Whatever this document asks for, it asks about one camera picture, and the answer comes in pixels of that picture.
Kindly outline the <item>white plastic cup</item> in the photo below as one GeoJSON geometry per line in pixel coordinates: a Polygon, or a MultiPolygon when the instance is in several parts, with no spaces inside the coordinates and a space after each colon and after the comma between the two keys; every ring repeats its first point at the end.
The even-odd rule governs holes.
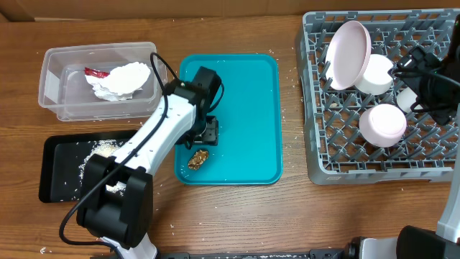
{"type": "Polygon", "coordinates": [[[410,88],[405,88],[396,96],[397,105],[405,113],[411,111],[411,106],[416,102],[417,94],[410,88]]]}

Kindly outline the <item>cream bowl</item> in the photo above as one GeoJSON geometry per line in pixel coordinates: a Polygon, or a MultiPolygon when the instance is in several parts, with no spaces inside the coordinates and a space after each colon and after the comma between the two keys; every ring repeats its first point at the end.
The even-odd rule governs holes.
{"type": "Polygon", "coordinates": [[[367,68],[355,87],[364,94],[380,95],[392,86],[392,76],[389,70],[393,67],[392,61],[379,54],[371,54],[367,68]]]}

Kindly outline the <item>brown food scrap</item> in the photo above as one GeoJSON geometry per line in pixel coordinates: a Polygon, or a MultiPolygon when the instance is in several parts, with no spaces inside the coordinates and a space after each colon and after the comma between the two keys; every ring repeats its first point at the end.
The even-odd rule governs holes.
{"type": "Polygon", "coordinates": [[[188,161],[188,168],[197,171],[209,158],[207,150],[197,150],[188,161]]]}

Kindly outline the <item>white napkin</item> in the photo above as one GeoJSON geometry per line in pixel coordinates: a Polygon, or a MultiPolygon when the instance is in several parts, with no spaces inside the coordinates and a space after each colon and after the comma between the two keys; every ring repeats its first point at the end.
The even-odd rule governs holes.
{"type": "Polygon", "coordinates": [[[106,78],[86,76],[96,97],[106,101],[132,99],[134,92],[142,90],[151,71],[145,63],[129,63],[112,69],[106,78]]]}

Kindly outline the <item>large pink plate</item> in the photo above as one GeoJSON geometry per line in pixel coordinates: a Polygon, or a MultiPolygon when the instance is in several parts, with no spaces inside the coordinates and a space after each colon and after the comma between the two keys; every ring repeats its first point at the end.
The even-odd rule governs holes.
{"type": "Polygon", "coordinates": [[[331,88],[341,91],[352,87],[363,76],[371,55],[369,31],[358,21],[349,21],[335,32],[328,46],[326,78],[331,88]]]}

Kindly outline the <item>red snack wrapper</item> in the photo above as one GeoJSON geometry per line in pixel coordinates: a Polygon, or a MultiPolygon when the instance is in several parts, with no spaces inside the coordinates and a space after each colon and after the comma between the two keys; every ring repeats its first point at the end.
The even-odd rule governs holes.
{"type": "Polygon", "coordinates": [[[110,75],[110,73],[108,72],[98,71],[98,70],[87,68],[87,67],[85,67],[84,73],[86,76],[93,76],[95,78],[106,78],[107,76],[110,75]]]}

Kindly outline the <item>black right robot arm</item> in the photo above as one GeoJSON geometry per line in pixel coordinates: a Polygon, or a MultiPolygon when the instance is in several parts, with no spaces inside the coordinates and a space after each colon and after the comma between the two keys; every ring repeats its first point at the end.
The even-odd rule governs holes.
{"type": "MultiPolygon", "coordinates": [[[[427,113],[439,125],[459,118],[459,23],[454,24],[448,54],[436,60],[415,47],[389,71],[407,88],[397,96],[403,112],[427,113]]],[[[354,238],[337,258],[439,258],[459,257],[459,165],[454,166],[446,207],[436,231],[406,226],[397,237],[354,238]]]]}

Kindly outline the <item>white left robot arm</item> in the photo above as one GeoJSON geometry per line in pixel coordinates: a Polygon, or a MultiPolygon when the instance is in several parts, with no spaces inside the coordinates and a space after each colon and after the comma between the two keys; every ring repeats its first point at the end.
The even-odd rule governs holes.
{"type": "Polygon", "coordinates": [[[174,79],[163,88],[153,115],[109,157],[94,154],[85,165],[77,223],[111,248],[116,258],[157,258],[148,237],[153,176],[175,145],[216,146],[219,124],[210,113],[224,85],[216,71],[200,67],[192,81],[174,79]]]}

